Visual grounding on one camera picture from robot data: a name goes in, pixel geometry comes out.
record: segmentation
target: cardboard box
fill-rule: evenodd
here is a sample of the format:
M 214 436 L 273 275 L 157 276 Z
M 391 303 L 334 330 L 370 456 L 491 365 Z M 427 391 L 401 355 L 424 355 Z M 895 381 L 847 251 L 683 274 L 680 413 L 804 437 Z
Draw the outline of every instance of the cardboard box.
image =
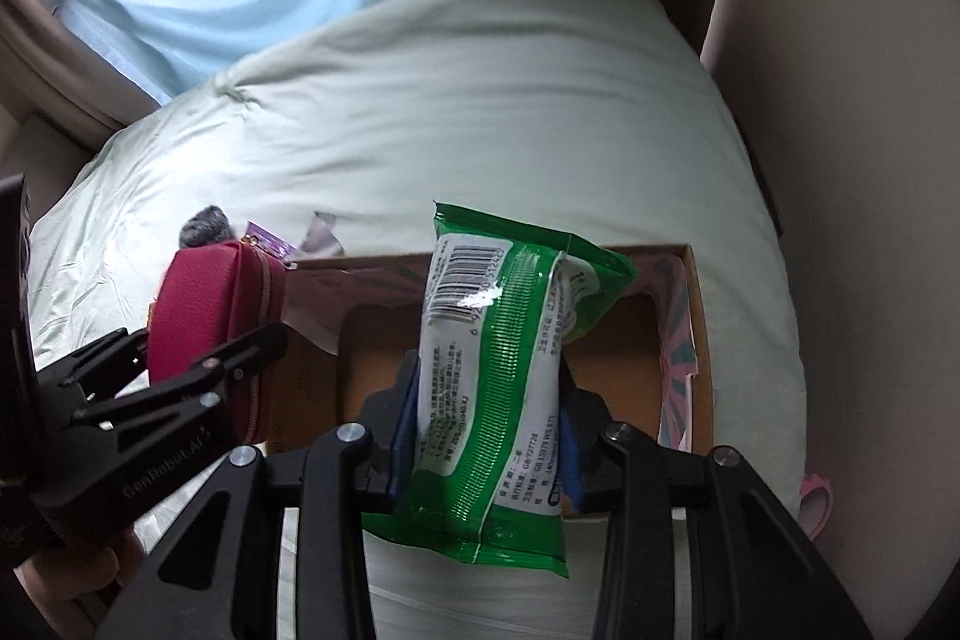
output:
M 574 379 L 600 393 L 614 419 L 707 453 L 712 386 L 693 252 L 614 250 L 640 275 L 593 330 L 563 348 Z M 307 261 L 289 271 L 284 321 L 296 333 L 275 373 L 268 452 L 309 445 L 392 386 L 404 352 L 419 343 L 429 266 L 429 255 L 412 255 Z

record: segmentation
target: red leather bag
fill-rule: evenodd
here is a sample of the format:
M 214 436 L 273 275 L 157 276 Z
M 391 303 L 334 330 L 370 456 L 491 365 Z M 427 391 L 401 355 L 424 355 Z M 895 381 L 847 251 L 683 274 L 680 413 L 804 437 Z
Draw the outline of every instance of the red leather bag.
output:
M 147 370 L 157 384 L 224 342 L 280 320 L 284 267 L 245 242 L 221 242 L 176 252 L 152 308 Z M 243 444 L 266 438 L 270 370 L 227 378 L 227 405 Z

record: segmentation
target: bed sheet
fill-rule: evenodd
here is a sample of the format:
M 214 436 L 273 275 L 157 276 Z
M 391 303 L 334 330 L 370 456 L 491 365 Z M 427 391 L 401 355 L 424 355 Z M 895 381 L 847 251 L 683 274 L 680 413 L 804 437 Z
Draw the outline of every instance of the bed sheet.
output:
M 433 200 L 597 244 L 691 244 L 716 440 L 796 509 L 805 384 L 784 263 L 733 119 L 655 0 L 381 0 L 208 78 L 111 138 L 35 226 L 37 363 L 143 326 L 208 204 L 294 242 L 332 213 L 349 255 L 379 255 L 429 252 Z M 603 525 L 568 541 L 561 581 L 368 537 L 381 636 L 589 636 Z

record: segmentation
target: green and white package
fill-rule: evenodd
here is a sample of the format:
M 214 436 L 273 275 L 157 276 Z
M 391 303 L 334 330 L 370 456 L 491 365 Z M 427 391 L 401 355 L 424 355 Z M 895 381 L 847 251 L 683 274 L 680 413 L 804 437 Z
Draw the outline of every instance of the green and white package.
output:
M 421 320 L 418 456 L 392 542 L 477 564 L 566 575 L 560 345 L 584 335 L 635 277 L 579 237 L 438 204 Z

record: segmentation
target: silver bolt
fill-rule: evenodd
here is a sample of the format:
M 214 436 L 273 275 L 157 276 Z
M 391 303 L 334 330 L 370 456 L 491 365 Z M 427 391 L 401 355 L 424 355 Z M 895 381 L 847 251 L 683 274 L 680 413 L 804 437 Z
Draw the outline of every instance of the silver bolt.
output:
M 362 423 L 344 423 L 337 428 L 337 438 L 343 442 L 357 442 L 366 433 L 367 430 Z
M 253 463 L 255 458 L 256 448 L 251 445 L 241 445 L 239 448 L 230 451 L 230 463 L 235 467 L 245 467 L 247 464 Z
M 603 434 L 612 442 L 624 442 L 634 436 L 634 427 L 622 421 L 613 421 L 603 427 Z
M 736 467 L 740 463 L 740 453 L 730 445 L 721 445 L 713 449 L 713 460 L 722 467 Z

